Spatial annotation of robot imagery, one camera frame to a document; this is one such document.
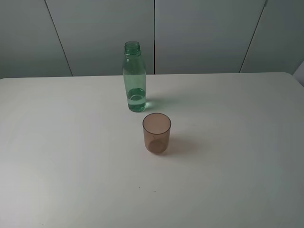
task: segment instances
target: green plastic bottle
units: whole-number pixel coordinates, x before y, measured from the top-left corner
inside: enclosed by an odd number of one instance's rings
[[[124,45],[123,79],[128,106],[133,112],[142,112],[146,107],[146,65],[137,41]]]

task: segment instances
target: cup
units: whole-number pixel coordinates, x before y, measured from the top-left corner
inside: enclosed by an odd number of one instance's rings
[[[163,153],[169,143],[171,120],[165,114],[152,113],[142,122],[144,144],[148,151],[155,154]]]

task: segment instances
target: white wall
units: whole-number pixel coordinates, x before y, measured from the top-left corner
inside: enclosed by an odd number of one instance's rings
[[[139,41],[154,73],[153,0],[47,0],[74,76],[121,75],[124,44]]]
[[[43,0],[2,0],[0,78],[71,76]]]
[[[241,72],[293,74],[304,61],[304,0],[268,0]]]
[[[265,0],[156,0],[155,73],[239,72]]]
[[[304,62],[299,66],[299,68],[295,71],[294,77],[298,80],[298,82],[304,86]]]

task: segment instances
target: white table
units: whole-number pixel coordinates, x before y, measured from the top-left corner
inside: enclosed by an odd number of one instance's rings
[[[302,228],[304,88],[286,73],[0,80],[1,228]],[[164,156],[143,118],[172,120]]]

